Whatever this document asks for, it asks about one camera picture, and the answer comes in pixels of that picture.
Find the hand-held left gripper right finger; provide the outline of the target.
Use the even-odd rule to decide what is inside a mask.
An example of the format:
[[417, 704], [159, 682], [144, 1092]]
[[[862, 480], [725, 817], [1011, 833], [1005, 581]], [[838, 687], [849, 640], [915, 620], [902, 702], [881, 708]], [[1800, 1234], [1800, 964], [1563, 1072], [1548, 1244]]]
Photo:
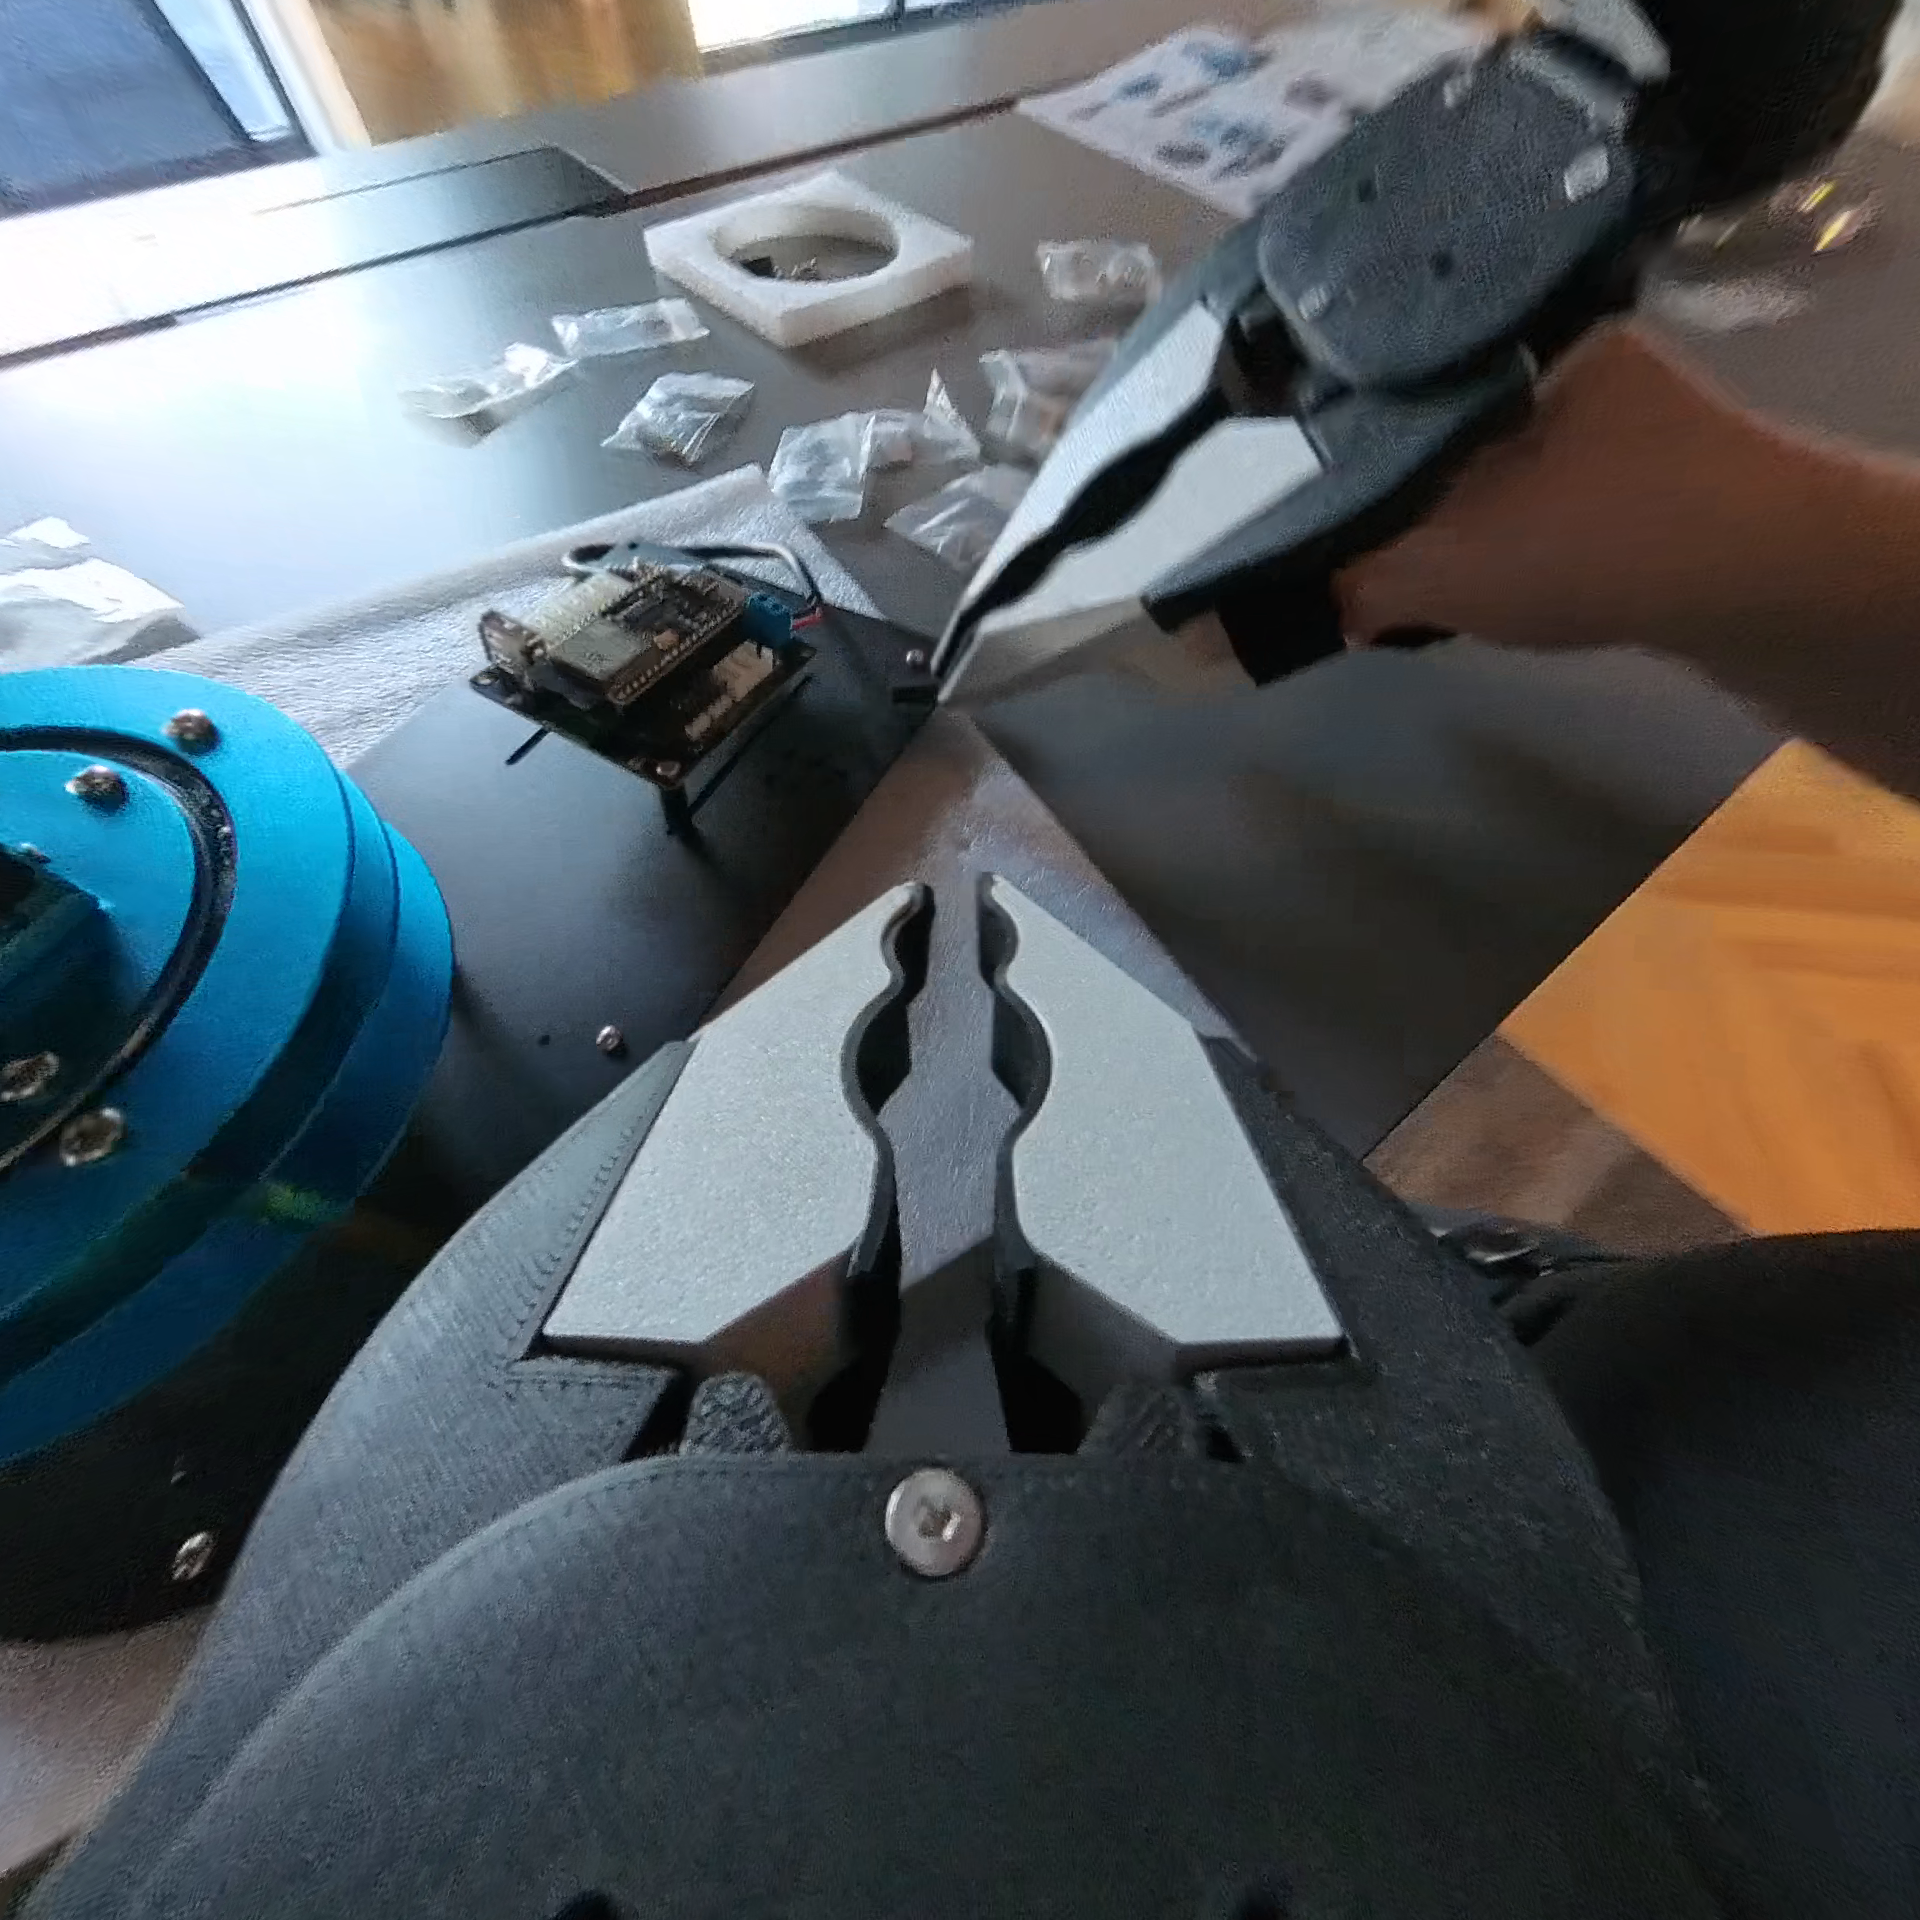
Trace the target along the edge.
[[975, 887], [993, 1338], [1080, 1425], [1120, 1388], [1336, 1360], [1345, 1330], [1213, 1044], [1008, 877]]

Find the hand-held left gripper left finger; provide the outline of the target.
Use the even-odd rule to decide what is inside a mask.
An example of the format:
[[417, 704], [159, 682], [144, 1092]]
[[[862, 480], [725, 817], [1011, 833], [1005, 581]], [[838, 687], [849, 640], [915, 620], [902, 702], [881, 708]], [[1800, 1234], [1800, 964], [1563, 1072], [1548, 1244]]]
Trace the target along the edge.
[[895, 1152], [931, 888], [900, 881], [726, 1008], [542, 1324], [566, 1358], [757, 1375], [806, 1434], [881, 1366], [897, 1318]]

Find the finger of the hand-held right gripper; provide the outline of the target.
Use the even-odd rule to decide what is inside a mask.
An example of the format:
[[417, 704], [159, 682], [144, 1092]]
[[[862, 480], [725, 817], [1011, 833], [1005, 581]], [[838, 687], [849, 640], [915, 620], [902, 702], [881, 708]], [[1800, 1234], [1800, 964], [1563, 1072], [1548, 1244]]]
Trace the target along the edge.
[[939, 669], [942, 704], [987, 704], [1071, 671], [1085, 653], [1147, 621], [1177, 568], [1200, 562], [1323, 472], [1288, 420], [1209, 429], [1120, 528], [1069, 544], [1039, 577], [968, 614]]
[[[1228, 407], [1225, 348], [1228, 314], [1211, 294], [1161, 302], [1121, 343], [963, 590], [935, 668], [948, 662], [968, 614], [1033, 585], [1069, 544], [1120, 528], [1193, 444], [1248, 417]], [[1163, 581], [1147, 604], [1147, 623], [1171, 623], [1161, 604], [1182, 594], [1174, 577], [1190, 565]]]

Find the person's right forearm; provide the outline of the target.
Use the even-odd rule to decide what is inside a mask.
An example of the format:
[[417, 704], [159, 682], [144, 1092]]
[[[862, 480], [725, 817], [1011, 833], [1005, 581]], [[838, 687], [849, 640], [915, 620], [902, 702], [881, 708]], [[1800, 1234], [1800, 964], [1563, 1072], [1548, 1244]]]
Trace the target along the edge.
[[1637, 332], [1552, 397], [1573, 439], [1563, 629], [1685, 661], [1913, 800], [1916, 461], [1775, 422]]

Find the dark grey desk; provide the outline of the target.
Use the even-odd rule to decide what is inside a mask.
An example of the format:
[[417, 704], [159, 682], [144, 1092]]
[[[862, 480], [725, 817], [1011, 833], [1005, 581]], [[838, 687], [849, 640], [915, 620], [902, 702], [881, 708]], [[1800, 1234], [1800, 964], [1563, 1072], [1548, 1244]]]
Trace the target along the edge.
[[[1537, 389], [1694, 216], [1837, 151], [1899, 12], [1653, 4], [1637, 288]], [[1791, 732], [1576, 633], [1256, 685], [1209, 614], [942, 704], [1030, 481], [895, 762], [709, 1017], [377, 1318], [17, 1916], [1737, 1916], [1593, 1460], [1365, 1158]], [[1342, 1358], [1080, 1425], [999, 1353], [991, 873], [1211, 1039]], [[691, 1041], [909, 879], [897, 1318], [843, 1422], [549, 1350]]]

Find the person's right hand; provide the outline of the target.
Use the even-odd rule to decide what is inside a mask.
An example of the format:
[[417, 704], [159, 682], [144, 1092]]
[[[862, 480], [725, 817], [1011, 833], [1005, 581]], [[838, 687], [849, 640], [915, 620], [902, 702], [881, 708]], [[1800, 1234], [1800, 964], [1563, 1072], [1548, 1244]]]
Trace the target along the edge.
[[1479, 447], [1409, 529], [1335, 575], [1350, 650], [1443, 636], [1550, 650], [1628, 567], [1643, 472], [1689, 425], [1696, 384], [1633, 329], [1574, 348], [1510, 434]]

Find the white foam square with hole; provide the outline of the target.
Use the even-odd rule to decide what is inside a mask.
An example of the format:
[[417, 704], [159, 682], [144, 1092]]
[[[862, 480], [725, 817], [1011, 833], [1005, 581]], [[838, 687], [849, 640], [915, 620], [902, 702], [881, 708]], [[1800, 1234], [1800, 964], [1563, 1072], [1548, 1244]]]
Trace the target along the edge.
[[[856, 244], [878, 261], [852, 273], [761, 273], [749, 261], [782, 244]], [[841, 174], [821, 172], [717, 208], [645, 225], [655, 277], [779, 350], [889, 319], [968, 285], [971, 239]]]

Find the printed instruction sheet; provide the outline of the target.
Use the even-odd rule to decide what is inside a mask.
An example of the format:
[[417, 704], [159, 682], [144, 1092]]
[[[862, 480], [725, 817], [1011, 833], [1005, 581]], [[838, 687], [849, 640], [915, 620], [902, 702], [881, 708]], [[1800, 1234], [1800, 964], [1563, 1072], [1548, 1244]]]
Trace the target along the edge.
[[1409, 82], [1486, 42], [1473, 18], [1329, 4], [1264, 34], [1187, 26], [1021, 112], [1248, 216]]

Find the black circuit board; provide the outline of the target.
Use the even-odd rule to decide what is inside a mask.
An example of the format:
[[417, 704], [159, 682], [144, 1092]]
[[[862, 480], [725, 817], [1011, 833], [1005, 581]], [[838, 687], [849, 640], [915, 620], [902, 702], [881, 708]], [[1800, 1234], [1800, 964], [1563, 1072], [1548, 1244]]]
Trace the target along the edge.
[[579, 546], [531, 609], [480, 614], [467, 682], [679, 801], [804, 680], [823, 617], [779, 546]]

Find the white foam sheet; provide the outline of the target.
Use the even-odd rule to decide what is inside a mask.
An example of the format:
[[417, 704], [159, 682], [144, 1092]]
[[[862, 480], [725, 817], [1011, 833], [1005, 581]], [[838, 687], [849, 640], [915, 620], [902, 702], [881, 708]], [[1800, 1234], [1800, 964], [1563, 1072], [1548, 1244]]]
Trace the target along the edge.
[[776, 544], [791, 548], [847, 613], [879, 608], [827, 544], [768, 489], [755, 463], [679, 490], [497, 548], [485, 559], [431, 570], [384, 592], [215, 633], [148, 658], [203, 680], [235, 685], [277, 705], [340, 768], [477, 669], [477, 621], [521, 613], [543, 596], [563, 556], [579, 544]]

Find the person's dark clothing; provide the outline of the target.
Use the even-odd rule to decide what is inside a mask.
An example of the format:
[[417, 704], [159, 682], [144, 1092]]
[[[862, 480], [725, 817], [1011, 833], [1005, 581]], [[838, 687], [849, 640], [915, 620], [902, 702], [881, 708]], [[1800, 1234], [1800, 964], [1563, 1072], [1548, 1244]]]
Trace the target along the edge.
[[1917, 1916], [1917, 1237], [1616, 1255], [1424, 1208], [1638, 1566], [1737, 1916]]

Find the crumpled white plastic bag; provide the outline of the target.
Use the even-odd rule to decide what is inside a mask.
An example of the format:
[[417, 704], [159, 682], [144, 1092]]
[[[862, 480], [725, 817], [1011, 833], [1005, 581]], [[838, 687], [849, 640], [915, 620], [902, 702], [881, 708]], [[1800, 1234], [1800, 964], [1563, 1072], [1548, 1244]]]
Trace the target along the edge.
[[1, 671], [131, 662], [193, 638], [177, 601], [63, 518], [1, 532]]

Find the window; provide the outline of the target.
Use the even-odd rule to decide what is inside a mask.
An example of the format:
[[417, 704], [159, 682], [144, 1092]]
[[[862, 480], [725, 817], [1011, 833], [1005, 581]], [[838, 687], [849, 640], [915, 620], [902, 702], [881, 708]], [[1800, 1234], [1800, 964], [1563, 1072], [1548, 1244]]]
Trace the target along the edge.
[[312, 154], [248, 4], [1, 4], [5, 216]]

